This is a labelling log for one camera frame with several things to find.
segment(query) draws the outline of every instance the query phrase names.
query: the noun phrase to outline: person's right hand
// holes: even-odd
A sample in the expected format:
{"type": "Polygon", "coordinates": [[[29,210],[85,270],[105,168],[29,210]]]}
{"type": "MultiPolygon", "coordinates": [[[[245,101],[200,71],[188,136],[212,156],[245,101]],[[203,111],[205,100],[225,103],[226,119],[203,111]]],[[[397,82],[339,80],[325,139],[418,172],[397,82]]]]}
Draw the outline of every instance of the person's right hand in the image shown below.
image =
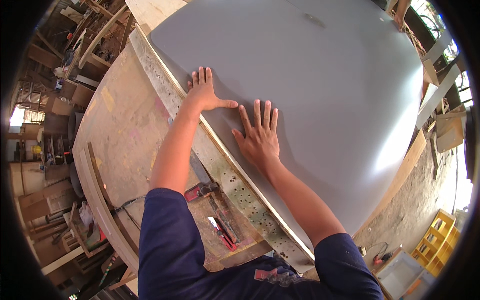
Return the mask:
{"type": "Polygon", "coordinates": [[[264,119],[260,112],[260,100],[255,100],[253,105],[253,117],[255,120],[254,127],[250,124],[247,111],[243,105],[239,106],[240,116],[245,128],[245,137],[243,134],[232,129],[232,133],[237,140],[242,154],[248,161],[254,164],[261,173],[265,175],[266,168],[269,164],[279,162],[278,155],[280,146],[276,136],[276,122],[278,120],[278,109],[275,108],[270,121],[270,110],[272,104],[270,101],[265,102],[264,119]]]}

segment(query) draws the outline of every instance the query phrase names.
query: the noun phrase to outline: another person's hand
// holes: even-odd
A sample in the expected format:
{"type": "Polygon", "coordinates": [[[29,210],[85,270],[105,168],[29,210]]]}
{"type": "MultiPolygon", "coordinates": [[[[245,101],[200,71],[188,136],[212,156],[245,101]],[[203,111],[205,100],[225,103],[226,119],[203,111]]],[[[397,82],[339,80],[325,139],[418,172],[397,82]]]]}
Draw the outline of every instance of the another person's hand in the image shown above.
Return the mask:
{"type": "Polygon", "coordinates": [[[232,130],[242,154],[264,175],[266,168],[268,168],[270,164],[280,162],[278,158],[280,147],[276,136],[278,109],[274,109],[270,121],[271,107],[271,102],[266,101],[262,125],[260,100],[255,100],[253,105],[255,124],[254,127],[252,127],[245,107],[240,105],[239,111],[246,136],[243,137],[243,134],[236,129],[232,130]]]}
{"type": "Polygon", "coordinates": [[[401,16],[400,13],[397,13],[394,17],[393,17],[393,20],[395,21],[395,23],[397,23],[398,25],[398,30],[400,32],[403,31],[403,28],[405,27],[405,17],[401,16]]]}
{"type": "Polygon", "coordinates": [[[184,103],[194,106],[199,111],[212,110],[214,108],[235,108],[236,101],[219,99],[213,91],[212,70],[203,67],[198,68],[198,73],[192,73],[192,82],[188,82],[188,94],[184,103]]]}

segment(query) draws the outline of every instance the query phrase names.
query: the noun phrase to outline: concrete floor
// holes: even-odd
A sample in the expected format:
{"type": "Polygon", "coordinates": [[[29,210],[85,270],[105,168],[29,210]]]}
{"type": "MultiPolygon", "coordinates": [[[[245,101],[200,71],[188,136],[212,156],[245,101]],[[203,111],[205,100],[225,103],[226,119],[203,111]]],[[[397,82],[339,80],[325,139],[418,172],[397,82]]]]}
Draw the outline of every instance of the concrete floor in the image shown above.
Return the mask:
{"type": "Polygon", "coordinates": [[[397,247],[412,252],[441,208],[452,212],[455,197],[456,155],[451,151],[443,153],[443,164],[436,180],[433,179],[433,157],[430,133],[425,134],[427,145],[415,168],[386,209],[368,226],[353,237],[357,245],[367,247],[364,260],[370,270],[373,258],[382,248],[381,242],[388,243],[386,252],[397,247]]]}

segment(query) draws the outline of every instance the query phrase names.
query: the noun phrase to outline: glossy gray surface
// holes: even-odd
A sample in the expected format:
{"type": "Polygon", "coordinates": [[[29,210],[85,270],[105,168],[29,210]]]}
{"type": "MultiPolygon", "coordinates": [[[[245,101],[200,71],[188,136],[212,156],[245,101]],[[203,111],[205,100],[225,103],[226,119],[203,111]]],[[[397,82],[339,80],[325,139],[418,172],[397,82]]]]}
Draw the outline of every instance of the glossy gray surface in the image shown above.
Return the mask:
{"type": "MultiPolygon", "coordinates": [[[[353,234],[377,206],[407,150],[422,65],[405,34],[369,0],[194,0],[151,33],[186,89],[211,67],[218,97],[280,111],[280,158],[353,234]]],[[[293,231],[285,204],[241,155],[237,110],[203,115],[293,231]]]]}

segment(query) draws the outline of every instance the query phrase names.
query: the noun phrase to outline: worn wooden tabletop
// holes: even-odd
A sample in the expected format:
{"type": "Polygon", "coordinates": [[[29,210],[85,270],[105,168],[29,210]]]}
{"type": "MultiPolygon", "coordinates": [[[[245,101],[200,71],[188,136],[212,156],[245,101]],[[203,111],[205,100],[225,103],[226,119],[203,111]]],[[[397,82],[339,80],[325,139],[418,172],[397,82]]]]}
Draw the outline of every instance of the worn wooden tabletop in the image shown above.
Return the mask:
{"type": "MultiPolygon", "coordinates": [[[[103,192],[113,207],[120,207],[148,192],[156,153],[168,131],[168,118],[162,100],[128,44],[98,86],[73,148],[73,155],[77,157],[86,143],[92,143],[101,184],[105,188],[103,192]]],[[[79,176],[80,181],[84,181],[82,174],[79,176]]],[[[197,183],[198,178],[190,167],[185,189],[197,183]]],[[[241,244],[235,252],[230,252],[215,234],[207,220],[208,216],[215,216],[207,198],[189,203],[204,242],[207,269],[216,271],[241,264],[271,250],[224,194],[216,193],[213,197],[241,244]]],[[[134,244],[132,247],[138,251],[144,199],[136,200],[125,210],[118,214],[116,221],[128,235],[127,240],[134,244]]]]}

